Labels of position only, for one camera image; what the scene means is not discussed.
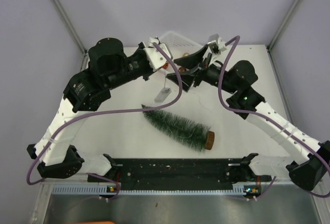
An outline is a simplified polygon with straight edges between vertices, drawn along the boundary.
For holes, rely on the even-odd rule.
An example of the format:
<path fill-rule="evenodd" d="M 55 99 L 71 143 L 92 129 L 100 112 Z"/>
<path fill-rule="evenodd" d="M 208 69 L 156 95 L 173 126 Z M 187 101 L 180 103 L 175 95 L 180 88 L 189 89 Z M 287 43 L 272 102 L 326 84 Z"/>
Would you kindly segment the brown and gold ornament garland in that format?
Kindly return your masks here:
<path fill-rule="evenodd" d="M 187 69 L 185 68 L 185 67 L 180 67 L 179 69 L 178 69 L 178 71 L 180 72 L 180 73 L 183 73 L 183 72 L 185 72 Z"/>

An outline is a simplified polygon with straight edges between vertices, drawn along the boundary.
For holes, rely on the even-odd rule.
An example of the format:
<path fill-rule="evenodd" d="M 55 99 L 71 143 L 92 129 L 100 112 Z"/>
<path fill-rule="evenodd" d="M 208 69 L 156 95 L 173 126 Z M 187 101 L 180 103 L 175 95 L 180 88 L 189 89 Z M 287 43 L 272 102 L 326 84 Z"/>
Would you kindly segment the white plastic basket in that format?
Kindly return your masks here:
<path fill-rule="evenodd" d="M 159 37 L 162 43 L 165 43 L 175 57 L 181 57 L 184 53 L 195 53 L 203 46 L 180 35 L 174 31 L 168 31 Z"/>

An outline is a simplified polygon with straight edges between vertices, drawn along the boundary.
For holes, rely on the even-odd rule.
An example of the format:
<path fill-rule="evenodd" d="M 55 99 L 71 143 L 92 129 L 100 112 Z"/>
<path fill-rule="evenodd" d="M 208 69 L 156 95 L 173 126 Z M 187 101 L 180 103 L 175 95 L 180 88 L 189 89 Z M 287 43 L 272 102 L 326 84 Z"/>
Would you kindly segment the small green christmas tree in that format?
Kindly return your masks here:
<path fill-rule="evenodd" d="M 161 133 L 192 150 L 212 150 L 215 133 L 210 127 L 163 109 L 151 110 L 146 105 L 141 107 L 147 109 L 143 111 L 144 118 Z"/>

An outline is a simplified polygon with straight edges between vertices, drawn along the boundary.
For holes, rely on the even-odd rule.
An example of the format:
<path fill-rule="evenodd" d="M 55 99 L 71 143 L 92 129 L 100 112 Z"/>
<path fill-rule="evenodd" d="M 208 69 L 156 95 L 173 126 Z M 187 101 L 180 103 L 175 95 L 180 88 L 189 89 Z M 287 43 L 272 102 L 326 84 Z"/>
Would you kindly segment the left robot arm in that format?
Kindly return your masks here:
<path fill-rule="evenodd" d="M 115 38 L 104 38 L 89 49 L 88 68 L 69 80 L 45 135 L 27 147 L 30 157 L 38 161 L 42 178 L 66 179 L 76 173 L 100 175 L 106 181 L 116 177 L 117 169 L 109 155 L 79 152 L 71 144 L 85 119 L 70 121 L 97 111 L 111 98 L 110 90 L 139 77 L 148 80 L 163 66 L 163 57 L 153 46 L 158 42 L 151 38 L 149 45 L 140 43 L 131 56 L 125 55 L 122 42 Z"/>

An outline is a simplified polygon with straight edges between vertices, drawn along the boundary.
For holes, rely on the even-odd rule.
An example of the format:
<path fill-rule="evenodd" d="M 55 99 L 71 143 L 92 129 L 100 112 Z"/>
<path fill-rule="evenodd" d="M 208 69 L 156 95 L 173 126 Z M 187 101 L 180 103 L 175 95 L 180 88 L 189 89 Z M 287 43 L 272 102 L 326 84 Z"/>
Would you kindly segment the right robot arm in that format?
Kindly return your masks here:
<path fill-rule="evenodd" d="M 217 46 L 205 45 L 199 51 L 175 59 L 185 68 L 181 74 L 184 90 L 206 82 L 218 88 L 218 94 L 231 94 L 220 102 L 229 111 L 255 125 L 288 153 L 287 157 L 268 157 L 254 153 L 243 158 L 240 169 L 244 179 L 257 176 L 290 179 L 295 185 L 311 192 L 329 172 L 329 141 L 324 143 L 308 136 L 277 113 L 266 99 L 253 89 L 258 80 L 255 68 L 247 60 L 240 60 L 226 69 L 234 52 L 232 47 L 223 63 L 218 61 Z"/>

